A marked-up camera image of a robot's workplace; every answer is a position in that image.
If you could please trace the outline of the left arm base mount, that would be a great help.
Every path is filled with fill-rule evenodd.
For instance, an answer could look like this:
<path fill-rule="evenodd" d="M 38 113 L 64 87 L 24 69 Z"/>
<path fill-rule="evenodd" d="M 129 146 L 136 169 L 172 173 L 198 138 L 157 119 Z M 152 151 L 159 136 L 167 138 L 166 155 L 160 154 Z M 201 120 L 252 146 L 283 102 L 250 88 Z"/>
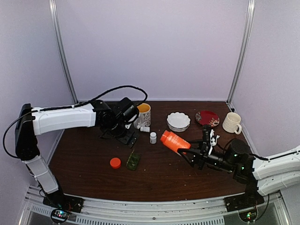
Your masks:
<path fill-rule="evenodd" d="M 84 200 L 80 197 L 64 194 L 61 187 L 53 193 L 46 193 L 43 199 L 43 204 L 48 205 L 67 212 L 80 213 L 83 207 Z"/>

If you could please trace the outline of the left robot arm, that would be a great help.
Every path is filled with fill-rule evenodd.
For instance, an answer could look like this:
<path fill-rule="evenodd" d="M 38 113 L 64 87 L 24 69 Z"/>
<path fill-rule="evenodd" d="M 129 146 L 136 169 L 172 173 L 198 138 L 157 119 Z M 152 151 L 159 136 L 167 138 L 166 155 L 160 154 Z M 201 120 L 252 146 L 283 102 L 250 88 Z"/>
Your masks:
<path fill-rule="evenodd" d="M 41 156 L 37 136 L 69 128 L 99 127 L 104 135 L 111 135 L 132 146 L 135 133 L 127 127 L 138 116 L 137 106 L 127 97 L 116 104 L 102 100 L 56 108 L 32 108 L 30 104 L 24 104 L 15 127 L 15 153 L 49 194 L 50 202 L 57 208 L 63 208 L 68 202 L 67 197 L 59 191 L 58 181 Z"/>

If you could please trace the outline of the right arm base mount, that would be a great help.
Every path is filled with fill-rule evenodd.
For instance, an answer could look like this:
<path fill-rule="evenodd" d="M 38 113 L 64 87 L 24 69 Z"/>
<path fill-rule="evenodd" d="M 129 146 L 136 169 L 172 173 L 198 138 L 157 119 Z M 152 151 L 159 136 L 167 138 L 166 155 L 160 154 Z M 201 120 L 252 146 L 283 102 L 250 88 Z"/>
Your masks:
<path fill-rule="evenodd" d="M 264 197 L 258 193 L 257 184 L 247 184 L 245 193 L 225 197 L 224 202 L 227 212 L 243 210 L 264 203 Z"/>

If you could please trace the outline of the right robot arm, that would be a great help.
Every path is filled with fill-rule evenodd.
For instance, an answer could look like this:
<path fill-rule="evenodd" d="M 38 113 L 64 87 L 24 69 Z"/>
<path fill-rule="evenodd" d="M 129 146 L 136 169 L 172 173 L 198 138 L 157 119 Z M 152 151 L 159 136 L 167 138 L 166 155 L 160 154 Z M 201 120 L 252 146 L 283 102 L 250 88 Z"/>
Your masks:
<path fill-rule="evenodd" d="M 278 190 L 299 184 L 300 148 L 261 157 L 250 153 L 250 146 L 239 139 L 230 140 L 226 146 L 212 146 L 198 141 L 197 148 L 179 148 L 181 155 L 190 166 L 203 169 L 206 165 L 216 171 L 233 174 L 233 179 L 249 188 L 240 197 L 240 203 L 250 207 L 258 200 L 258 194 L 266 196 Z"/>

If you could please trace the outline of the small white pill bottle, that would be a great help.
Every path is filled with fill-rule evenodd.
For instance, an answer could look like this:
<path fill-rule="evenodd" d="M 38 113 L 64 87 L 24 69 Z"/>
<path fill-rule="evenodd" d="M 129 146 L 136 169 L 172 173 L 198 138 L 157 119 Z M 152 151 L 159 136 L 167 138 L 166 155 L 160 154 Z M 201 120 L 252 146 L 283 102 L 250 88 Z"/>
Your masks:
<path fill-rule="evenodd" d="M 156 132 L 151 132 L 150 133 L 150 143 L 155 144 L 157 142 L 157 133 Z"/>

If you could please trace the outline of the green pill organizer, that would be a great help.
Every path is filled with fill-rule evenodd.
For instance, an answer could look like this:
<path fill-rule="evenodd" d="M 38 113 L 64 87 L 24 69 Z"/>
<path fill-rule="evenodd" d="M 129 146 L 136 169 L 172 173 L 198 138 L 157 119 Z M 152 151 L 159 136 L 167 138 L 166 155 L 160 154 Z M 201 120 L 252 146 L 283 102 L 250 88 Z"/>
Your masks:
<path fill-rule="evenodd" d="M 140 157 L 141 157 L 141 155 L 136 153 L 135 149 L 133 149 L 127 159 L 126 168 L 130 171 L 135 171 L 139 164 Z"/>

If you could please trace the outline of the orange bottle cap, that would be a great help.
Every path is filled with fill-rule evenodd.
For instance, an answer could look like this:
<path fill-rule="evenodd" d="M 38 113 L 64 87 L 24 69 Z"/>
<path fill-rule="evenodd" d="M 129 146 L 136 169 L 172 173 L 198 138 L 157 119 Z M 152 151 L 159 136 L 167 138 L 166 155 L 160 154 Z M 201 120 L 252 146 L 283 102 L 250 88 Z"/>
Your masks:
<path fill-rule="evenodd" d="M 114 157 L 110 160 L 110 166 L 113 169 L 118 169 L 121 167 L 121 160 L 118 157 Z"/>

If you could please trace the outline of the large orange pill bottle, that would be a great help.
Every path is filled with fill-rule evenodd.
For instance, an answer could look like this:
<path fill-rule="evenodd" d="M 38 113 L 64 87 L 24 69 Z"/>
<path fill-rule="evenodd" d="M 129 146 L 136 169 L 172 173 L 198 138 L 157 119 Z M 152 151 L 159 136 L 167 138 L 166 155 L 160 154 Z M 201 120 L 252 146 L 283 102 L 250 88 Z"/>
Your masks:
<path fill-rule="evenodd" d="M 191 144 L 171 131 L 165 130 L 160 141 L 164 146 L 179 154 L 178 149 L 190 149 Z"/>

